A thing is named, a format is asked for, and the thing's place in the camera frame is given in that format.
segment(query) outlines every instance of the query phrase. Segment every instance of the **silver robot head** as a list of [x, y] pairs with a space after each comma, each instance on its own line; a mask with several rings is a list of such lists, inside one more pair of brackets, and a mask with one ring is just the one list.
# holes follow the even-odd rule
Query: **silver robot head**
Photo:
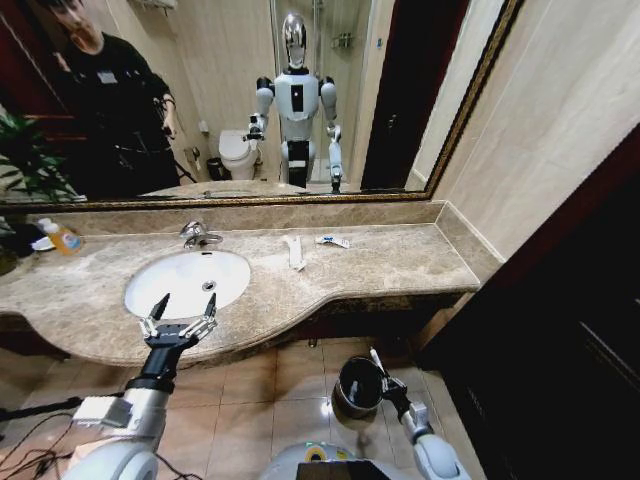
[[304, 53], [307, 48], [307, 29], [304, 19], [297, 13], [290, 13], [282, 25], [282, 40], [287, 49], [289, 67], [294, 70], [304, 65]]

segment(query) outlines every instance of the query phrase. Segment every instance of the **gold mirror frame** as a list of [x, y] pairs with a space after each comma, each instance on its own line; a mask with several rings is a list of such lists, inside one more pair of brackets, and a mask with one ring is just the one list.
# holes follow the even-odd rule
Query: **gold mirror frame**
[[176, 208], [210, 208], [227, 206], [316, 204], [316, 203], [362, 203], [362, 202], [407, 202], [430, 200], [444, 175], [455, 152], [474, 107], [487, 83], [491, 70], [500, 55], [505, 40], [525, 0], [505, 0], [487, 44], [478, 61], [476, 70], [467, 87], [445, 142], [438, 154], [429, 180], [423, 192], [403, 193], [346, 193], [283, 195], [273, 197], [236, 197], [213, 199], [163, 199], [163, 200], [106, 200], [97, 202], [69, 203], [0, 203], [0, 214], [40, 212], [86, 212], [119, 210], [160, 210]]

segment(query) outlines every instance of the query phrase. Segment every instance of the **soap dispenser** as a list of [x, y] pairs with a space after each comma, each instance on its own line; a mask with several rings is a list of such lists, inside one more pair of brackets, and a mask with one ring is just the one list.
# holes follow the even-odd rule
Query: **soap dispenser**
[[82, 247], [82, 240], [67, 227], [53, 223], [50, 218], [38, 220], [42, 230], [49, 236], [51, 243], [63, 255], [72, 255]]

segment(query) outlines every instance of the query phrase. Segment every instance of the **marble countertop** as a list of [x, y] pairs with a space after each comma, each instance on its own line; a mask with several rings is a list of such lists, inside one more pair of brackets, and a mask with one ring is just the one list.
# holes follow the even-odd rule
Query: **marble countertop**
[[[433, 224], [223, 231], [215, 250], [245, 257], [251, 281], [244, 294], [219, 309], [218, 327], [183, 354], [212, 359], [271, 339], [339, 298], [475, 291], [480, 284]], [[351, 248], [317, 245], [331, 233]], [[289, 268], [284, 235], [300, 235], [307, 266]], [[184, 252], [175, 234], [85, 237], [70, 257], [35, 254], [0, 277], [0, 312], [17, 312], [56, 347], [88, 360], [141, 365], [148, 347], [138, 319], [123, 304], [130, 278], [146, 264]]]
[[213, 197], [252, 197], [295, 195], [307, 190], [288, 183], [263, 182], [261, 180], [224, 180], [216, 182], [198, 182], [177, 187], [165, 188], [142, 196], [167, 195], [180, 198], [205, 198], [204, 192]]

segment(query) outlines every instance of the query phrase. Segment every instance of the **white toilet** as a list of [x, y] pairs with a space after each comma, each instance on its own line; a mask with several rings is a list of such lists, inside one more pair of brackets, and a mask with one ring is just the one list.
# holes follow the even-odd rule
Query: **white toilet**
[[246, 132], [223, 130], [220, 132], [218, 150], [222, 164], [231, 172], [232, 180], [253, 180], [254, 164], [258, 151], [251, 149], [249, 142], [242, 140]]

